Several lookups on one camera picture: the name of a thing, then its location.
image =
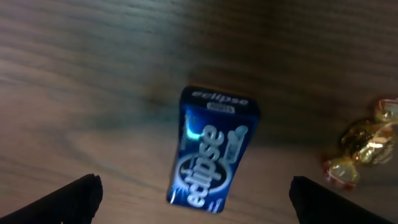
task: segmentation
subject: wooden surface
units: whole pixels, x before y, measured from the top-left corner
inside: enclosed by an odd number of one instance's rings
[[[398,94],[397,21],[391,0],[0,0],[0,216],[95,173],[93,223],[298,223],[293,176],[323,184],[319,155]],[[189,82],[263,113],[221,215],[165,201]],[[398,222],[397,169],[339,194]]]

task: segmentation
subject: wrapped candy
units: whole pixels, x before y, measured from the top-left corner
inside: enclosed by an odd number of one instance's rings
[[[356,165],[373,166],[389,161],[397,142],[394,124],[398,124],[398,99],[379,100],[373,119],[358,121],[341,138],[344,156],[323,164],[326,181],[353,190],[359,180]]]

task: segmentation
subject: blue box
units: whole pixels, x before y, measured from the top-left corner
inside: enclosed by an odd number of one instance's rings
[[[259,107],[252,99],[186,87],[180,99],[179,143],[169,203],[222,212],[259,117]]]

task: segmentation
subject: wooden table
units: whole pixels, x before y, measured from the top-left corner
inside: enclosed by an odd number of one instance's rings
[[[298,223],[293,176],[323,184],[319,155],[398,94],[397,20],[390,0],[1,0],[0,216],[95,173],[93,223]],[[187,83],[261,105],[221,215],[165,201]],[[398,222],[397,169],[338,193]]]

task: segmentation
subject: black object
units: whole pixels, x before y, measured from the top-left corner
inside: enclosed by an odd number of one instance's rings
[[[294,177],[289,191],[300,224],[392,224],[306,177]]]
[[[0,224],[90,224],[102,196],[100,177],[88,174],[0,218]]]

